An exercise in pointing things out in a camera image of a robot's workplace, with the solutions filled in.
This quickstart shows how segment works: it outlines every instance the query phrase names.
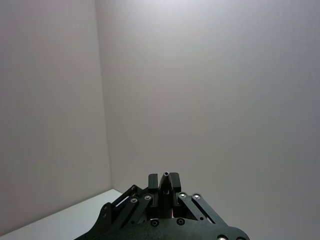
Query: white surface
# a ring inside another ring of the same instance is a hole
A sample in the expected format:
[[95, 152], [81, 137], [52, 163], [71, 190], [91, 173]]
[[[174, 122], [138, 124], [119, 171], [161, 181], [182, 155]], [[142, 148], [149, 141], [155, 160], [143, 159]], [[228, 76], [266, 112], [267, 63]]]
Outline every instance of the white surface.
[[0, 240], [73, 240], [91, 229], [105, 203], [113, 202], [120, 195], [111, 189], [8, 233]]
[[94, 0], [0, 0], [0, 236], [111, 189]]
[[96, 4], [113, 188], [178, 172], [252, 240], [317, 236], [320, 0]]

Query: white floor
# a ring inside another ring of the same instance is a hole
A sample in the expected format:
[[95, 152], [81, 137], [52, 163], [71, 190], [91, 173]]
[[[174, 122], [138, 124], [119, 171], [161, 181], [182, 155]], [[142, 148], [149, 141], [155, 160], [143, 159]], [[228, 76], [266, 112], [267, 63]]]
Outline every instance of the white floor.
[[111, 189], [0, 237], [0, 240], [74, 240], [94, 225], [102, 206], [122, 193]]

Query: black mechanical linkage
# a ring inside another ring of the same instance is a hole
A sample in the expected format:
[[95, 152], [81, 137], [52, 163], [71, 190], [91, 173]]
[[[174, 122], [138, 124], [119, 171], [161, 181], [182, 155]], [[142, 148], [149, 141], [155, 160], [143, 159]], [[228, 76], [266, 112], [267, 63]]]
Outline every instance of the black mechanical linkage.
[[148, 187], [131, 186], [106, 203], [93, 227], [75, 240], [250, 240], [228, 226], [199, 193], [181, 192], [177, 172], [150, 174]]

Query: white wall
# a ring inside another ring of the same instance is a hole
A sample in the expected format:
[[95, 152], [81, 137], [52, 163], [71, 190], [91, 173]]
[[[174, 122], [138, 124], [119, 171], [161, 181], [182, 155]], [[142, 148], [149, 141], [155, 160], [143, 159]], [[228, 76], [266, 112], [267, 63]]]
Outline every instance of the white wall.
[[179, 172], [252, 240], [320, 224], [318, 0], [97, 1], [112, 182]]
[[95, 1], [0, 1], [0, 235], [110, 188]]

